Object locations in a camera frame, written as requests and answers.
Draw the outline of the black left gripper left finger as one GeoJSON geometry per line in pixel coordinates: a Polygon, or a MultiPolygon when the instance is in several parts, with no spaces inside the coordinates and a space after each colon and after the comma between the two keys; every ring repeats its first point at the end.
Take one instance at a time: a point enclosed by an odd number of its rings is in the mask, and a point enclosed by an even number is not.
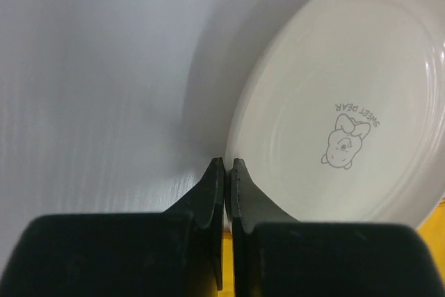
{"type": "Polygon", "coordinates": [[[223,216],[225,167],[213,158],[199,182],[165,212],[188,219],[181,256],[186,291],[220,291],[223,287],[223,216]]]}

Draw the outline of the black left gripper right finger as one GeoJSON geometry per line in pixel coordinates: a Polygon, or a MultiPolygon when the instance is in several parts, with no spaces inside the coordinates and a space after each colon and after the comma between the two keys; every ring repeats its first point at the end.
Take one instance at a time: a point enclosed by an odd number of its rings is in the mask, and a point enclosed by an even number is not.
{"type": "Polygon", "coordinates": [[[261,253],[258,235],[263,224],[297,223],[298,220],[274,203],[252,180],[243,159],[235,158],[231,169],[231,224],[234,255],[234,295],[262,294],[261,253]]]}

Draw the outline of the cream round plate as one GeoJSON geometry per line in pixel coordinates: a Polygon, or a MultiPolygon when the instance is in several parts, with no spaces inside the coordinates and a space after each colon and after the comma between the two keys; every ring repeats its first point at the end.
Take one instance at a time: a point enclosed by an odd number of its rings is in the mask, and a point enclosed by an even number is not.
{"type": "Polygon", "coordinates": [[[444,0],[310,0],[238,101],[225,159],[300,221],[418,228],[444,197],[444,0]]]}

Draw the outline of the yellow cartoon placemat cloth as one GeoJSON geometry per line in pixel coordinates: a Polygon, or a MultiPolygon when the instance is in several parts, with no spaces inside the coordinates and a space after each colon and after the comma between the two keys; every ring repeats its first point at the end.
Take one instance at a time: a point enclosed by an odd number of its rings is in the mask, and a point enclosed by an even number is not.
{"type": "MultiPolygon", "coordinates": [[[[439,274],[444,283],[444,199],[439,203],[430,217],[417,230],[426,242],[439,274]]],[[[234,293],[234,254],[233,238],[227,226],[222,236],[222,290],[218,296],[235,296],[234,293]]]]}

